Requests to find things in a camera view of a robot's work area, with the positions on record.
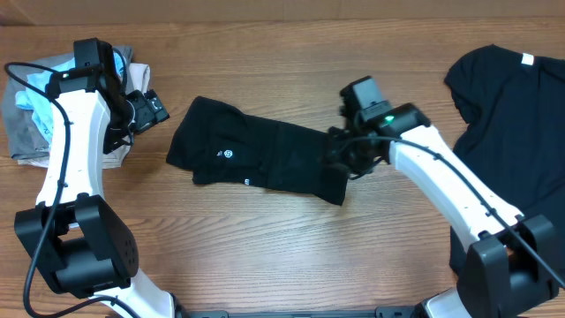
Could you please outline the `black t-shirt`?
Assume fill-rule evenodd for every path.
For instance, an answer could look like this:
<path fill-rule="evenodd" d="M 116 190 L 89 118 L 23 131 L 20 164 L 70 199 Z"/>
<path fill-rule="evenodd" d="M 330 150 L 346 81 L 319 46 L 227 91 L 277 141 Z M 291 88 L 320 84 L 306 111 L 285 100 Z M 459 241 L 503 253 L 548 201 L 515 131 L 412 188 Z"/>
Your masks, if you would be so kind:
<path fill-rule="evenodd" d="M 323 132 L 198 96 L 175 131 L 166 162 L 190 170 L 196 185 L 241 183 L 341 206 L 348 177 L 322 162 L 327 140 Z"/>

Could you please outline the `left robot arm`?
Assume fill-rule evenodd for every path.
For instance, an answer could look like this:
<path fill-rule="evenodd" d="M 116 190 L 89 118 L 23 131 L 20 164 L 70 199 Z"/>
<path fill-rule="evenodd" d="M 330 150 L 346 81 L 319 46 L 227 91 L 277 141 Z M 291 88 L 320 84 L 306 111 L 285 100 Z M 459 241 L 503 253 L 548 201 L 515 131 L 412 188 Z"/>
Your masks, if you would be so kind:
<path fill-rule="evenodd" d="M 63 316 L 103 303 L 122 317 L 183 317 L 176 297 L 140 269 L 132 232 L 104 199 L 102 157 L 130 134 L 135 109 L 113 63 L 53 72 L 41 95 L 54 110 L 49 167 L 36 205 L 15 216 L 31 257 L 23 305 L 32 317 L 34 274 L 79 303 Z"/>

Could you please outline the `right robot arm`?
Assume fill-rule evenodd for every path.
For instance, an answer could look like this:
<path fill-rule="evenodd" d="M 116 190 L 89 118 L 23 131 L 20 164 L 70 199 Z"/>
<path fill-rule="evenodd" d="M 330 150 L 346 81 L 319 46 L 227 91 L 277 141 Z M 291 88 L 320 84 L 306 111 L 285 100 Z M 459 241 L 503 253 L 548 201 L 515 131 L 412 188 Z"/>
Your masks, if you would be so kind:
<path fill-rule="evenodd" d="M 342 106 L 328 130 L 326 160 L 350 178 L 386 162 L 409 178 L 448 221 L 466 254 L 456 286 L 415 306 L 415 317 L 518 317 L 558 296 L 557 235 L 486 186 L 413 104 Z"/>

